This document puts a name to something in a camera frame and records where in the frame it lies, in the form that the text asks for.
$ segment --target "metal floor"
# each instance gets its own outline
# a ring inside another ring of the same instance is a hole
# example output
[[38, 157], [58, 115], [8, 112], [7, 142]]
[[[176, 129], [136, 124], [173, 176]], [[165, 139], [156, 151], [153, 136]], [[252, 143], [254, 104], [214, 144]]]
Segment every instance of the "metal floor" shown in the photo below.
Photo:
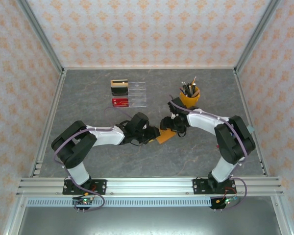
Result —
[[[247, 123], [240, 93], [228, 70], [68, 70], [57, 106], [40, 177], [65, 177], [65, 171], [52, 161], [51, 142], [74, 121], [82, 120], [91, 126], [110, 126], [127, 119], [111, 106], [110, 80], [145, 81], [147, 107], [122, 108], [133, 116], [142, 112], [151, 125], [159, 127], [170, 98], [179, 96], [181, 81], [191, 82], [197, 77], [200, 88], [197, 103], [201, 109], [224, 117], [239, 115]], [[220, 158], [216, 138], [198, 128], [189, 128], [183, 138], [175, 136], [160, 145], [153, 141], [144, 146], [126, 144], [93, 148], [84, 160], [92, 177], [173, 177], [207, 176]], [[256, 150], [235, 175], [262, 175]]]
[[281, 235], [270, 197], [247, 197], [233, 210], [208, 207], [26, 208], [19, 235]]

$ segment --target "orange object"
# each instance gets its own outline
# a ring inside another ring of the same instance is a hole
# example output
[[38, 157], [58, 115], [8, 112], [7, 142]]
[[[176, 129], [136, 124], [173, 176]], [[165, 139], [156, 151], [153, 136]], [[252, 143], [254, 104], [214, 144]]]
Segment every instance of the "orange object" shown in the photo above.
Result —
[[196, 106], [196, 103], [198, 101], [200, 97], [200, 93], [198, 93], [198, 95], [196, 97], [186, 97], [182, 92], [180, 93], [180, 98], [183, 102], [183, 104], [189, 109], [191, 108], [192, 106]]
[[158, 136], [156, 138], [156, 140], [158, 141], [159, 144], [164, 143], [165, 141], [167, 141], [168, 139], [171, 139], [173, 136], [176, 135], [176, 132], [171, 131], [170, 129], [164, 131], [164, 130], [159, 130], [160, 132], [160, 136]]

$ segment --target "clear acrylic holder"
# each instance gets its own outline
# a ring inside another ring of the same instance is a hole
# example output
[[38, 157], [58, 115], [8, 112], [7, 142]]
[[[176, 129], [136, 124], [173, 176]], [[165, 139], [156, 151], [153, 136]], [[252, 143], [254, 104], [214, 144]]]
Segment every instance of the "clear acrylic holder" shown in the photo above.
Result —
[[146, 82], [129, 82], [128, 83], [128, 106], [129, 107], [146, 107]]

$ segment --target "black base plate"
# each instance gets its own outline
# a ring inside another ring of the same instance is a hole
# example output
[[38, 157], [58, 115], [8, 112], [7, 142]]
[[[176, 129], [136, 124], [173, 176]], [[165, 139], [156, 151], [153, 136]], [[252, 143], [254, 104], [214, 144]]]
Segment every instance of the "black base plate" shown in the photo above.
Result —
[[[90, 186], [89, 190], [92, 190], [94, 188], [94, 186], [96, 186], [94, 192], [97, 192], [101, 195], [106, 194], [107, 180], [92, 179], [90, 185], [91, 186]], [[73, 184], [72, 180], [67, 179], [64, 181], [64, 186], [63, 186], [63, 191], [62, 191], [63, 195], [82, 195], [84, 193], [85, 193], [85, 191], [76, 187]]]
[[232, 188], [233, 185], [235, 185], [234, 180], [226, 180], [222, 183], [218, 183], [218, 187], [213, 190], [208, 185], [208, 179], [193, 180], [194, 194], [225, 194], [225, 188]]

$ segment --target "orange patterned wallpaper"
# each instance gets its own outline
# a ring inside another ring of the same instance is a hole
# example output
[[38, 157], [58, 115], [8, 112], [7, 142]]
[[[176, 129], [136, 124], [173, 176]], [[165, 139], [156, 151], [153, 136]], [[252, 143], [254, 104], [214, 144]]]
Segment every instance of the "orange patterned wallpaper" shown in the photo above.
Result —
[[282, 176], [294, 219], [294, 0], [281, 0], [240, 80], [270, 173]]
[[269, 2], [29, 0], [65, 67], [233, 67]]
[[0, 235], [36, 154], [58, 73], [15, 0], [0, 0]]

